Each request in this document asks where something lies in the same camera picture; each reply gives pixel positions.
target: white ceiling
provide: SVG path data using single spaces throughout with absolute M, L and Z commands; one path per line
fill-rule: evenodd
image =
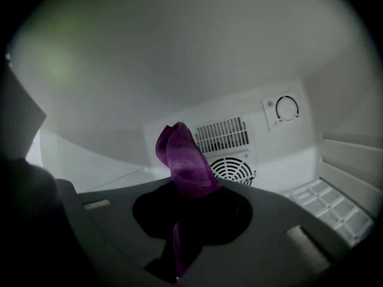
M 46 0 L 11 45 L 51 129 L 134 129 L 304 78 L 354 38 L 337 0 Z

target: air vent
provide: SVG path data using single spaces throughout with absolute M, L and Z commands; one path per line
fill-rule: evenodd
M 246 124 L 240 117 L 198 127 L 195 138 L 204 154 L 249 144 Z
M 228 179 L 248 186 L 256 177 L 256 172 L 252 171 L 247 163 L 234 157 L 220 158 L 210 166 L 216 178 Z

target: fan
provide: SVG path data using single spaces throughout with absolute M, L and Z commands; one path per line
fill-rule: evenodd
M 216 178 L 228 179 L 248 186 L 256 177 L 256 172 L 252 171 L 246 162 L 234 157 L 220 158 L 210 166 Z

